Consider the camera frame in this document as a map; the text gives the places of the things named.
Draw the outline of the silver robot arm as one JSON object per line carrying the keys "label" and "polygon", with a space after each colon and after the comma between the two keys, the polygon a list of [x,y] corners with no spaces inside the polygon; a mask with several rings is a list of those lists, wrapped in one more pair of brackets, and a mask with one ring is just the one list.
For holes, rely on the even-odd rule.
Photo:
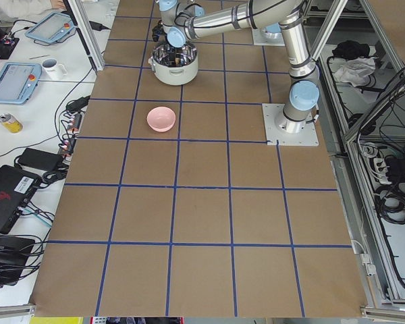
{"label": "silver robot arm", "polygon": [[286,133],[297,134],[319,99],[319,73],[311,57],[302,25],[301,1],[247,1],[213,13],[194,9],[182,1],[158,1],[167,42],[181,48],[200,38],[251,28],[279,24],[290,63],[289,99],[275,117],[276,126]]}

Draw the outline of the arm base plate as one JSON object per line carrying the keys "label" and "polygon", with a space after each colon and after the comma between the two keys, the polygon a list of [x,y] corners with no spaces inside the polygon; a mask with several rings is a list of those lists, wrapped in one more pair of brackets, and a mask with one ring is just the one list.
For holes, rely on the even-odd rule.
{"label": "arm base plate", "polygon": [[281,28],[278,23],[264,28],[253,29],[252,38],[254,45],[284,47]]}
{"label": "arm base plate", "polygon": [[280,146],[318,146],[317,131],[311,113],[304,121],[289,121],[284,116],[284,104],[263,103],[266,142]]}

